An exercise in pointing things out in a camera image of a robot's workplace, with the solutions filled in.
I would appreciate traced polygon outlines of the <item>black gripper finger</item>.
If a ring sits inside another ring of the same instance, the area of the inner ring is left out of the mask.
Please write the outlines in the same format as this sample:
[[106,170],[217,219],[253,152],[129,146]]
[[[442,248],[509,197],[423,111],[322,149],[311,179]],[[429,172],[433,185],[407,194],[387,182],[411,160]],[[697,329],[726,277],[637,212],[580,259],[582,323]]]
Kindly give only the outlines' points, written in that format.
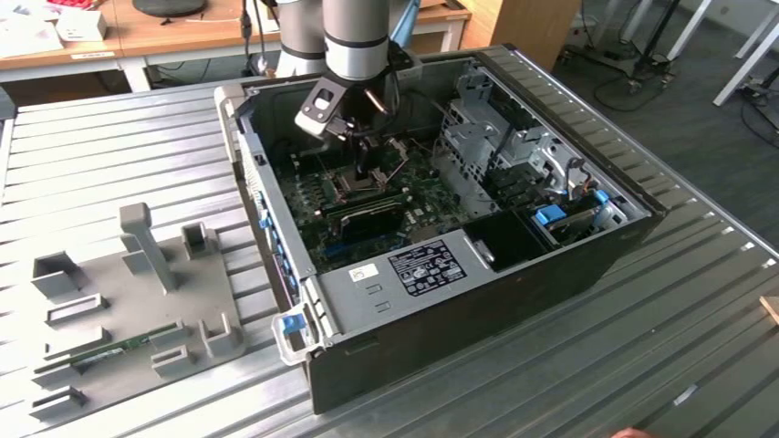
[[373,149],[371,137],[362,137],[355,141],[355,179],[358,181],[369,178]]

